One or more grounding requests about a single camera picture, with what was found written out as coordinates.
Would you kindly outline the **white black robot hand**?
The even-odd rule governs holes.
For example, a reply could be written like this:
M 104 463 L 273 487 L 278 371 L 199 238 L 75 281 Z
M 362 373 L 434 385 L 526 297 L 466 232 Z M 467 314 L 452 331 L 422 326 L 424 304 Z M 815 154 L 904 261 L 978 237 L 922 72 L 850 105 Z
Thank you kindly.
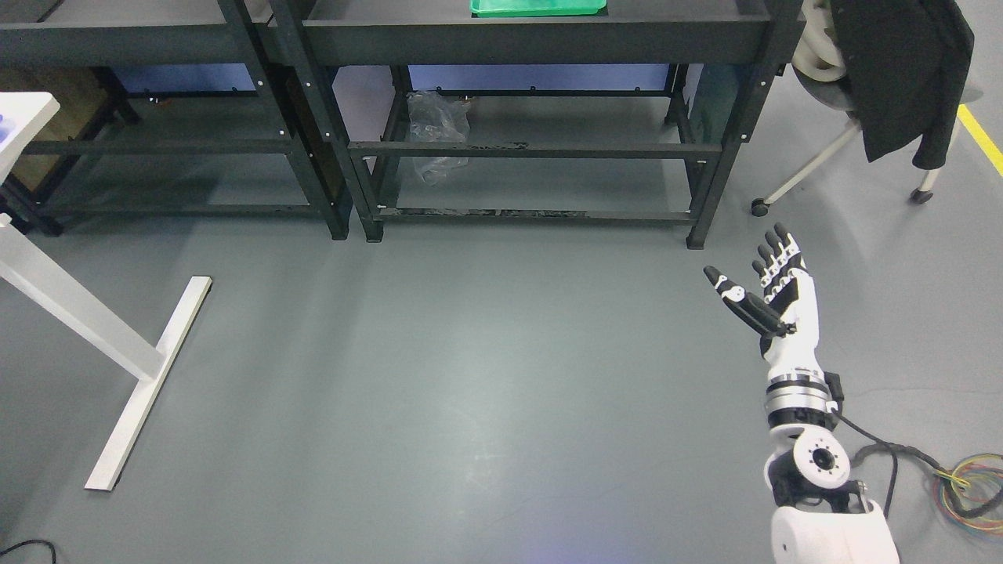
M 704 275 L 725 306 L 760 337 L 767 378 L 807 374 L 821 378 L 816 349 L 820 339 L 816 282 L 791 232 L 777 222 L 757 247 L 752 268 L 762 293 L 735 283 L 713 266 Z

